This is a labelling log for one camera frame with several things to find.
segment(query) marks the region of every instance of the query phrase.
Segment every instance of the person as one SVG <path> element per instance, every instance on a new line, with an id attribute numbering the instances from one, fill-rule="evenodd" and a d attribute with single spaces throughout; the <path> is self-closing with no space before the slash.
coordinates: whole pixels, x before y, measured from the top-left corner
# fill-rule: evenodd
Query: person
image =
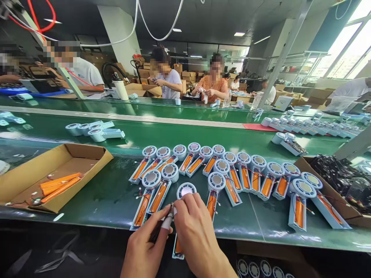
<path id="1" fill-rule="evenodd" d="M 159 220 L 169 210 L 170 205 L 167 205 L 154 213 L 130 236 L 121 278 L 156 277 L 172 228 L 162 227 L 155 244 L 148 240 Z M 196 277 L 237 278 L 228 258 L 219 248 L 210 213 L 199 193 L 188 193 L 174 202 L 174 223 L 185 260 Z"/>
<path id="2" fill-rule="evenodd" d="M 163 47 L 156 47 L 151 54 L 151 62 L 160 74 L 156 77 L 155 84 L 161 86 L 162 98 L 177 99 L 183 93 L 182 80 L 175 69 L 171 69 L 169 56 Z"/>
<path id="3" fill-rule="evenodd" d="M 268 87 L 268 80 L 267 79 L 263 79 L 262 87 L 263 87 L 263 90 L 265 90 Z M 263 93 L 263 91 L 252 92 L 252 95 L 256 95 L 257 93 Z M 265 101 L 265 105 L 271 105 L 273 103 L 275 97 L 276 97 L 276 88 L 274 86 L 272 86 L 272 89 L 269 92 L 268 98 Z"/>
<path id="4" fill-rule="evenodd" d="M 104 82 L 99 70 L 92 63 L 77 57 L 77 51 L 74 49 L 74 46 L 68 46 L 65 42 L 61 44 L 61 42 L 46 41 L 44 42 L 44 47 L 47 56 L 52 58 L 53 63 L 69 70 L 72 80 L 75 81 L 80 90 L 93 93 L 102 93 L 104 91 Z M 57 76 L 55 83 L 58 86 L 70 89 L 68 83 L 58 72 L 51 67 L 45 69 L 53 71 Z"/>
<path id="5" fill-rule="evenodd" d="M 231 83 L 231 90 L 238 91 L 239 87 L 240 87 L 240 76 L 237 75 L 236 78 Z"/>
<path id="6" fill-rule="evenodd" d="M 199 88 L 202 87 L 206 90 L 205 94 L 207 94 L 209 102 L 215 102 L 217 99 L 224 100 L 229 93 L 227 81 L 222 78 L 223 69 L 224 57 L 220 53 L 214 54 L 210 61 L 210 75 L 201 78 L 191 95 L 195 96 L 199 92 Z"/>
<path id="7" fill-rule="evenodd" d="M 228 82 L 228 80 L 231 78 L 231 74 L 230 73 L 225 73 L 224 74 L 224 80 Z"/>
<path id="8" fill-rule="evenodd" d="M 333 97 L 357 97 L 358 102 L 370 100 L 371 78 L 353 79 L 337 88 L 328 98 L 326 106 L 331 103 Z"/>

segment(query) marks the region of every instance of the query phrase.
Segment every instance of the fluorescent light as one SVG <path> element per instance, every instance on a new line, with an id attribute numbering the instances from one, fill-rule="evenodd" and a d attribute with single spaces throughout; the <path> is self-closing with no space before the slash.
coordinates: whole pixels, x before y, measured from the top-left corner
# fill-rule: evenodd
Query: fluorescent light
<path id="1" fill-rule="evenodd" d="M 262 41 L 264 41 L 264 40 L 266 40 L 266 39 L 269 39 L 271 36 L 268 36 L 268 37 L 265 37 L 264 39 L 261 39 L 260 41 L 257 41 L 257 42 L 255 42 L 254 44 L 258 44 L 258 43 L 260 43 L 260 42 L 262 42 Z"/>
<path id="2" fill-rule="evenodd" d="M 53 22 L 53 19 L 44 19 L 44 20 L 49 21 L 49 22 Z"/>

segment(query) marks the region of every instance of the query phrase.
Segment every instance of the cardboard tray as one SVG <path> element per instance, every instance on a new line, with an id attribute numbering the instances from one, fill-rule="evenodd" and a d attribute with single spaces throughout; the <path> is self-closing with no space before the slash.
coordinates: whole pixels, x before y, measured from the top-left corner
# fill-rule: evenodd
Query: cardboard tray
<path id="1" fill-rule="evenodd" d="M 353 206 L 347 206 L 346 200 L 344 200 L 335 189 L 331 187 L 310 165 L 309 163 L 313 158 L 308 156 L 303 156 L 299 158 L 294 165 L 296 165 L 300 171 L 309 172 L 319 178 L 323 183 L 323 188 L 321 192 L 325 196 L 329 196 L 327 200 L 331 205 L 337 210 L 337 212 L 344 218 L 348 224 L 371 228 L 371 216 L 360 214 Z"/>
<path id="2" fill-rule="evenodd" d="M 0 205 L 21 203 L 41 197 L 40 184 L 80 172 L 82 179 L 50 201 L 34 207 L 26 203 L 13 207 L 58 213 L 110 160 L 113 156 L 104 147 L 84 144 L 63 144 L 0 176 Z"/>

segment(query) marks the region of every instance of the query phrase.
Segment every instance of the red mat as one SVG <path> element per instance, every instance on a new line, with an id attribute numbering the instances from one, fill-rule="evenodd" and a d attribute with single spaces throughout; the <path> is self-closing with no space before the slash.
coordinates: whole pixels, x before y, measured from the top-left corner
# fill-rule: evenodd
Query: red mat
<path id="1" fill-rule="evenodd" d="M 265 126 L 262 126 L 261 124 L 243 124 L 243 126 L 246 129 L 250 129 L 250 130 L 278 132 L 278 130 L 275 130 L 273 127 L 265 127 Z"/>

